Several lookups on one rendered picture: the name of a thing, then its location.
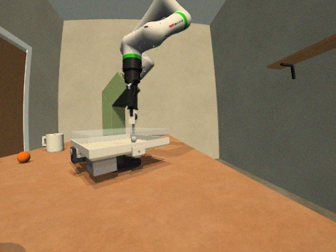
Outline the white mug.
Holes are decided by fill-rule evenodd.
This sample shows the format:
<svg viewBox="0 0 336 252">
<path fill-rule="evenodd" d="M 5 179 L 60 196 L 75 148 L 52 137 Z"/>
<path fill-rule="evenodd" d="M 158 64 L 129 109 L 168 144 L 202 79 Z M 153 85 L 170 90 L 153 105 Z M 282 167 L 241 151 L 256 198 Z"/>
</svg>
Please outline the white mug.
<svg viewBox="0 0 336 252">
<path fill-rule="evenodd" d="M 42 137 L 42 144 L 43 146 L 46 146 L 47 152 L 63 151 L 64 150 L 63 134 L 46 135 L 45 137 Z"/>
</svg>

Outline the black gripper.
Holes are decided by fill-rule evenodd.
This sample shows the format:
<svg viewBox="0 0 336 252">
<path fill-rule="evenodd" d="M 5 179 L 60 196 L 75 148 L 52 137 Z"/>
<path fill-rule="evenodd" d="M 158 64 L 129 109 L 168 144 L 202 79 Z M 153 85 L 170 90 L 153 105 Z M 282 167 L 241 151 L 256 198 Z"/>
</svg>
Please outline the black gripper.
<svg viewBox="0 0 336 252">
<path fill-rule="evenodd" d="M 129 124 L 137 124 L 135 113 L 137 114 L 137 89 L 136 84 L 140 83 L 140 72 L 138 70 L 125 71 L 125 83 L 127 88 L 127 109 L 129 110 Z M 133 105 L 134 100 L 134 105 Z"/>
</svg>

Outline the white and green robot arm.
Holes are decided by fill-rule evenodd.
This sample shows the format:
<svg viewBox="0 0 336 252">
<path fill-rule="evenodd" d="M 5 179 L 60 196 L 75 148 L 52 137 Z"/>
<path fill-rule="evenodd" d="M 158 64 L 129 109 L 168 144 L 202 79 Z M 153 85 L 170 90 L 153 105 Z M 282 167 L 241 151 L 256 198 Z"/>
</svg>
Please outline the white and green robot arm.
<svg viewBox="0 0 336 252">
<path fill-rule="evenodd" d="M 164 17 L 167 18 L 161 20 Z M 190 24 L 190 14 L 175 0 L 154 0 L 132 33 L 122 39 L 122 77 L 125 79 L 126 70 L 138 70 L 140 80 L 143 79 L 154 66 L 145 51 L 160 46 L 168 37 L 186 30 Z"/>
</svg>

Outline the orange ball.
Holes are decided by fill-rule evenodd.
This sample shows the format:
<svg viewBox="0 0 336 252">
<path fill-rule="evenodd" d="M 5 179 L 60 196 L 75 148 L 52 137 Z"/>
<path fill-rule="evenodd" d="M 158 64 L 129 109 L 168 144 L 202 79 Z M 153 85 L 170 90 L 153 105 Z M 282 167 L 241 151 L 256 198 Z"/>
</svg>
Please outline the orange ball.
<svg viewBox="0 0 336 252">
<path fill-rule="evenodd" d="M 20 163 L 25 163 L 27 161 L 29 161 L 31 158 L 30 154 L 28 152 L 20 152 L 18 155 L 17 155 L 17 160 L 20 162 Z"/>
</svg>

